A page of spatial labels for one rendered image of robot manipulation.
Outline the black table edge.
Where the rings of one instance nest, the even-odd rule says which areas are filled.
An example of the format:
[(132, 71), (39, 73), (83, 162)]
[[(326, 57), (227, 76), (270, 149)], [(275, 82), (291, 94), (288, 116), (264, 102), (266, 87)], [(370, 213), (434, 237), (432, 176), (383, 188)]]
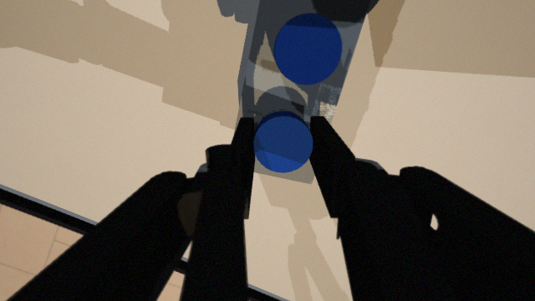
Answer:
[[(77, 232), (84, 235), (95, 225), (80, 220), (76, 217), (72, 217), (63, 212), (54, 210), (53, 208), (46, 207), (45, 205), (31, 201), (22, 196), (13, 194), (9, 191), (5, 191), (0, 188), (0, 204), (11, 207), (20, 212), (27, 213), (31, 216), (40, 218), (44, 221), (51, 222), (60, 227), (69, 229), (70, 231)], [(181, 260), (175, 271), (185, 275), (187, 262)], [(281, 301), (264, 293), (258, 292), (252, 288), (248, 288), (249, 301)]]

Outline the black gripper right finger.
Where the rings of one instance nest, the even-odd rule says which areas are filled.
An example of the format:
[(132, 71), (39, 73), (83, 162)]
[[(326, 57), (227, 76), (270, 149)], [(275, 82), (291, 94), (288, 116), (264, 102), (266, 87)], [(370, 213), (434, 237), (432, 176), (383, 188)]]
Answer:
[(532, 229), (425, 167), (355, 158), (324, 116), (310, 131), (353, 301), (535, 301)]

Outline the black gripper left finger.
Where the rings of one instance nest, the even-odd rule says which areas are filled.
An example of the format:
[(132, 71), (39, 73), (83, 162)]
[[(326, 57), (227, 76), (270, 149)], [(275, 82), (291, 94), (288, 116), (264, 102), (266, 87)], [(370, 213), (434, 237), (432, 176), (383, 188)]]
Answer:
[(253, 138), (241, 118), (194, 177), (151, 177), (6, 301), (157, 301), (190, 243), (179, 301), (249, 301)]

